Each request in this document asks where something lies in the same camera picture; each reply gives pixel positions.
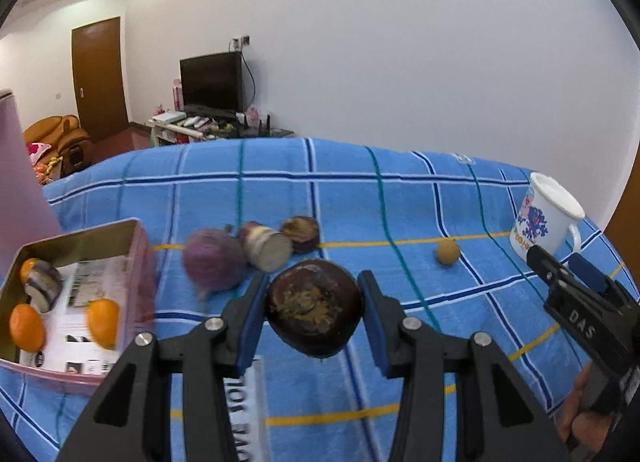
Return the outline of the person's hand holding gripper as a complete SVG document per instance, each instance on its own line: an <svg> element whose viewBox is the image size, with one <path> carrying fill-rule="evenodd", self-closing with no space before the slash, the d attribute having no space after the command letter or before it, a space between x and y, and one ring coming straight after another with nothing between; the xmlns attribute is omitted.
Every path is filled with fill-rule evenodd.
<svg viewBox="0 0 640 462"><path fill-rule="evenodd" d="M571 461L621 461L623 452L613 444L620 422L618 385L589 361L575 378L555 427Z"/></svg>

